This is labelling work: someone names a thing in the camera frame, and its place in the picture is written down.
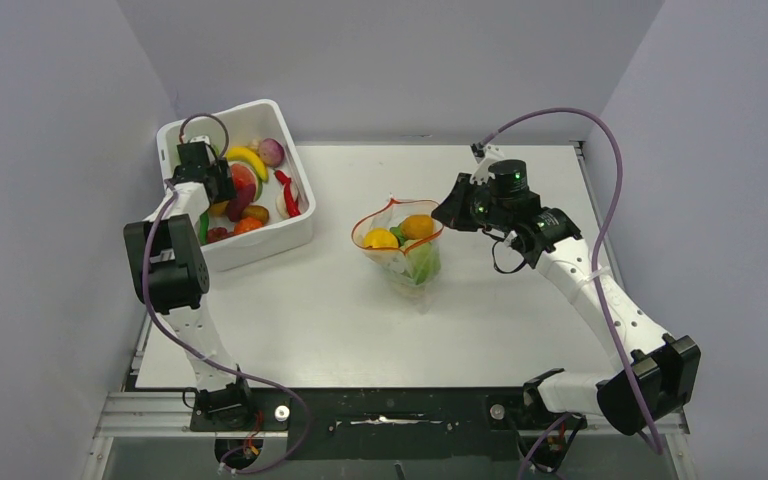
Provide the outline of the yellow pear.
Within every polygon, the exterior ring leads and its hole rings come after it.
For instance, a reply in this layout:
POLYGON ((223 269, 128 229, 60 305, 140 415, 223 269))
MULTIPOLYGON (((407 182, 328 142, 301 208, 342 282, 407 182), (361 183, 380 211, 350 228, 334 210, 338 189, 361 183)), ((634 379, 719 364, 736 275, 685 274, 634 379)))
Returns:
POLYGON ((390 230, 375 228, 366 233, 362 247, 365 249, 398 249, 400 241, 390 230))

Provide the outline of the clear orange zip bag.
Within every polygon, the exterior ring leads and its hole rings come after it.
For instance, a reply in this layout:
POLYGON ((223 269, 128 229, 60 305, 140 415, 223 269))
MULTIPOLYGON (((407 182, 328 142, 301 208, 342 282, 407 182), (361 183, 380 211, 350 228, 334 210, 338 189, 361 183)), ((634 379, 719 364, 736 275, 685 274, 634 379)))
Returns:
POLYGON ((377 266, 388 285, 417 303, 430 297, 441 272, 443 225, 432 217, 438 206, 430 199, 391 196, 351 230, 355 247, 377 266))

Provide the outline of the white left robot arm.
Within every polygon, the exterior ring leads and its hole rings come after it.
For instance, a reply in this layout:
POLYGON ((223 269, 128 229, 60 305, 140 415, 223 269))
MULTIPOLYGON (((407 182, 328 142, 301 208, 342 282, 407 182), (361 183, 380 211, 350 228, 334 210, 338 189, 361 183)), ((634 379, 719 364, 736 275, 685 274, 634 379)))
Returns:
POLYGON ((236 190, 227 161, 209 143, 181 143, 177 152, 160 205, 124 227, 131 276, 152 323, 193 369, 191 430, 242 430, 256 422, 255 402, 206 304, 210 276, 198 235, 202 215, 236 190))

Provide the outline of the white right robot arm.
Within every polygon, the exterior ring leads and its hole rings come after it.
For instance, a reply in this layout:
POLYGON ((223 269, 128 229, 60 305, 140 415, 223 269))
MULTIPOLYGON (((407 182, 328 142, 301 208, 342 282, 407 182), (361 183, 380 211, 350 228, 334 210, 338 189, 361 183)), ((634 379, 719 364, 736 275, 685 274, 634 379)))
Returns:
POLYGON ((701 350, 649 318, 592 258, 579 227, 561 209, 542 204, 522 160, 491 164, 481 179, 461 172, 432 217, 461 232, 481 232, 517 252, 521 264, 555 286, 588 325, 617 372, 552 369, 523 386, 522 411, 545 427, 561 413, 597 415, 628 436, 686 405, 701 350))

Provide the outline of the green lettuce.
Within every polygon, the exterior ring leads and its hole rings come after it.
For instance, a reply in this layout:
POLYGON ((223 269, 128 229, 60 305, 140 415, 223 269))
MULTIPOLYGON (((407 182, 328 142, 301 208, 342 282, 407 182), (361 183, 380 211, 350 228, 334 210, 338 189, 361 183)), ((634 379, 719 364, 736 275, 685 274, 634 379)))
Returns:
POLYGON ((409 286, 424 286, 435 280, 441 269, 436 240, 406 240, 399 227, 391 227, 389 230, 398 237, 404 257, 403 264, 394 267, 392 274, 395 279, 409 286))

